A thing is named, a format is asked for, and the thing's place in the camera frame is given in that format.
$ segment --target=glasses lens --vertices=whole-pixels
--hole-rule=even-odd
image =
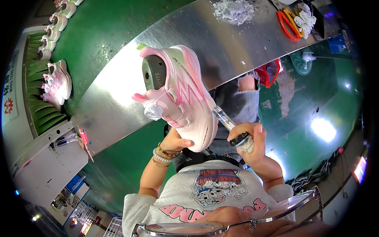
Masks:
[[[147,225],[146,230],[161,234],[197,235],[224,229],[220,223],[161,223]]]
[[[293,196],[291,198],[288,198],[284,201],[281,201],[275,205],[272,205],[271,207],[267,207],[258,213],[255,213],[251,216],[252,220],[262,220],[272,217],[277,217],[282,214],[285,214],[286,212],[292,212],[298,207],[295,207],[298,203],[301,203],[305,200],[308,200],[309,198],[312,198],[314,194],[314,190],[309,190],[307,192],[304,192],[302,194]]]

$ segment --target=white machine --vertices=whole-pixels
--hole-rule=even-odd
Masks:
[[[57,146],[55,141],[58,138],[74,133],[70,121],[65,120],[40,135],[31,129],[25,107],[28,98],[23,86],[25,45],[28,35],[41,32],[44,28],[27,28],[20,36],[11,61],[12,94],[7,95],[7,99],[12,97],[12,116],[7,114],[6,121],[2,121],[2,133],[8,168],[18,193],[32,204],[49,208],[58,194],[88,163],[88,155],[77,141]]]

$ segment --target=stainless steel table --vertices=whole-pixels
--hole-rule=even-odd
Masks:
[[[337,20],[327,0],[313,4],[324,15],[324,39],[339,34]],[[217,20],[215,1],[198,0],[170,13],[128,43],[103,68],[81,99],[73,123],[86,130],[93,155],[151,122],[142,104],[130,96],[146,89],[141,71],[139,43],[155,48],[183,44],[192,48],[200,62],[202,79],[210,90],[252,69],[303,47],[317,43],[290,41],[278,22],[276,9],[268,0],[257,0],[252,23],[232,25]]]

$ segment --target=cartoon dog print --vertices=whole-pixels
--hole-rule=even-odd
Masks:
[[[234,197],[238,200],[241,200],[242,196],[247,193],[247,189],[243,185],[236,184],[233,182],[229,187],[230,187],[230,190],[233,193],[235,193]]]
[[[194,185],[191,186],[190,199],[203,207],[223,202],[234,194],[238,200],[247,194],[245,183],[237,170],[200,170]]]

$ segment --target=gray t-shirt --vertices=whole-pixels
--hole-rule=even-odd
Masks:
[[[287,184],[265,191],[252,172],[211,160],[181,169],[167,181],[158,199],[126,195],[122,230],[124,236],[130,236],[136,223],[194,222],[222,206],[256,213],[292,196],[292,187]],[[294,212],[284,219],[294,221]]]

